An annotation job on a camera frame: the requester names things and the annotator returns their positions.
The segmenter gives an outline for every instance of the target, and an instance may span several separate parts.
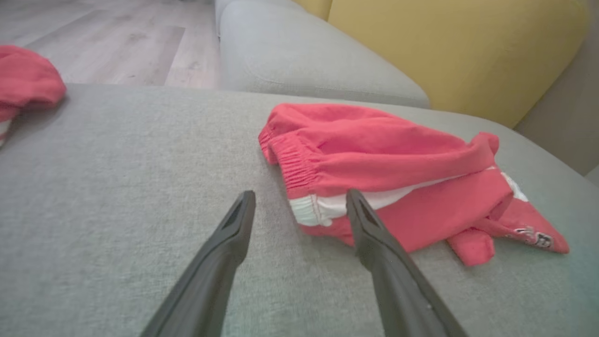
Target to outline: floor plank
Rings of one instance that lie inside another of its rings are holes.
[[[0,43],[40,53],[66,82],[218,86],[211,0],[4,0]]]

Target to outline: gray fabric surface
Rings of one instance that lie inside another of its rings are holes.
[[[137,336],[238,193],[257,208],[223,336],[382,336],[351,248],[294,224],[256,140],[278,103],[315,98],[69,85],[54,113],[14,124],[0,151],[0,336]],[[467,140],[497,161],[571,254],[496,240],[465,268],[444,242],[412,254],[471,336],[596,336],[599,189],[501,125],[363,104]]]
[[[220,28],[224,89],[429,107],[412,79],[308,13],[234,1]]]
[[[233,1],[239,1],[239,0],[215,0],[214,1],[214,12],[216,15],[216,33],[219,34],[219,36],[220,36],[220,17],[222,16],[223,11],[227,7],[227,5],[229,5]],[[251,1],[264,2],[267,4],[273,4],[273,5],[277,5],[277,6],[291,8],[294,10],[304,11],[304,7],[298,5],[293,0],[251,0]]]

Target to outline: gray sofa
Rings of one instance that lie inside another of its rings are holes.
[[[223,336],[383,336],[352,248],[305,235],[257,136],[279,103],[342,101],[164,87],[68,85],[0,151],[0,336],[137,336],[239,192],[257,207]],[[599,188],[496,123],[356,103],[471,139],[568,240],[569,255],[496,240],[466,268],[439,242],[412,258],[470,336],[596,336]]]
[[[217,0],[226,90],[429,107],[412,79],[291,0]]]

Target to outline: red garment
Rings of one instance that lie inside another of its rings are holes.
[[[497,136],[470,143],[385,112],[281,104],[259,136],[279,164],[296,220],[353,245],[345,193],[357,188],[409,252],[439,240],[467,266],[495,254],[491,236],[568,253],[565,239],[495,163]]]
[[[0,142],[20,109],[52,108],[65,91],[50,61],[17,46],[0,46]]]

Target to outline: yellow cushion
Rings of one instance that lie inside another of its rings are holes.
[[[426,92],[431,107],[514,127],[576,54],[576,0],[334,0],[329,23]]]
[[[333,0],[294,0],[300,4],[306,12],[320,17],[323,20],[327,20],[329,17],[329,10],[331,9],[331,3]]]

